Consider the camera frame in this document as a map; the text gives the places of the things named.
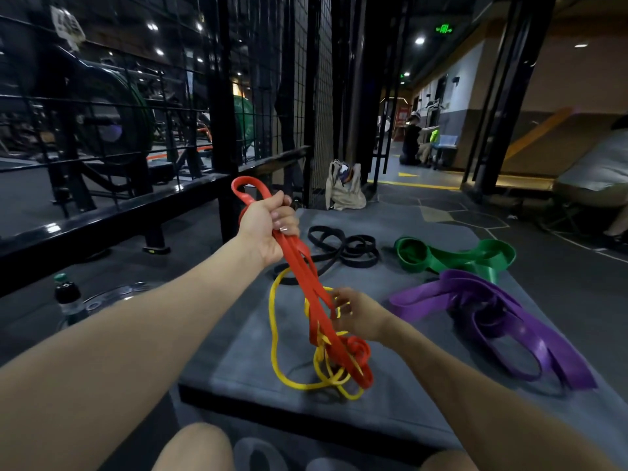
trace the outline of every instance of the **hand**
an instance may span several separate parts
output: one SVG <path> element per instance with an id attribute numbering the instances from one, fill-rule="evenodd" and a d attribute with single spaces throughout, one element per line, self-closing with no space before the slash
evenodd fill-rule
<path id="1" fill-rule="evenodd" d="M 336 331 L 346 330 L 365 340 L 379 342 L 388 324 L 397 319 L 363 292 L 339 288 L 331 294 L 336 307 L 340 307 L 340 318 L 331 317 Z"/>
<path id="2" fill-rule="evenodd" d="M 272 230 L 299 236 L 299 220 L 290 203 L 292 199 L 278 191 L 271 198 L 252 203 L 240 221 L 238 237 L 257 247 L 264 268 L 283 257 L 279 244 L 272 237 Z"/>

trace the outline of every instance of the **forearm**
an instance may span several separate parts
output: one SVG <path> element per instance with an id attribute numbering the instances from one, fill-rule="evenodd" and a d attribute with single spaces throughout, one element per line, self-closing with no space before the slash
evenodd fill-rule
<path id="1" fill-rule="evenodd" d="M 0 469 L 96 469 L 261 269 L 259 254 L 235 238 L 167 285 L 121 301 L 5 365 Z"/>
<path id="2" fill-rule="evenodd" d="M 481 471 L 617 469 L 575 430 L 447 354 L 412 325 L 391 320 L 382 343 L 408 364 Z"/>

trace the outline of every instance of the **bag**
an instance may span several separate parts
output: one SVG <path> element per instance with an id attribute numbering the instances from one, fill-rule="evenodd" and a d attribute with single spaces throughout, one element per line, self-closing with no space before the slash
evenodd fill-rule
<path id="1" fill-rule="evenodd" d="M 366 206 L 366 197 L 362 192 L 360 180 L 360 164 L 353 166 L 353 175 L 347 184 L 339 178 L 342 163 L 334 160 L 329 165 L 329 175 L 325 185 L 325 206 L 327 210 L 343 210 L 353 208 L 359 210 Z"/>

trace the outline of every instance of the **white shirt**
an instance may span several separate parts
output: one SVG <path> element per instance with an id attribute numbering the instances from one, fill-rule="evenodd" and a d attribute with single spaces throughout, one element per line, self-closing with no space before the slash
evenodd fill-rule
<path id="1" fill-rule="evenodd" d="M 557 181 L 593 191 L 628 183 L 628 129 L 612 131 Z"/>

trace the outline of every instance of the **green exit sign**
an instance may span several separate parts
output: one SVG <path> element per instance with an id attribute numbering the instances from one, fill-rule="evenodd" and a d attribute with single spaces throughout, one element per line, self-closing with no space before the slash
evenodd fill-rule
<path id="1" fill-rule="evenodd" d="M 436 32 L 440 34 L 449 34 L 453 32 L 453 28 L 448 23 L 443 23 L 441 26 L 436 27 Z"/>

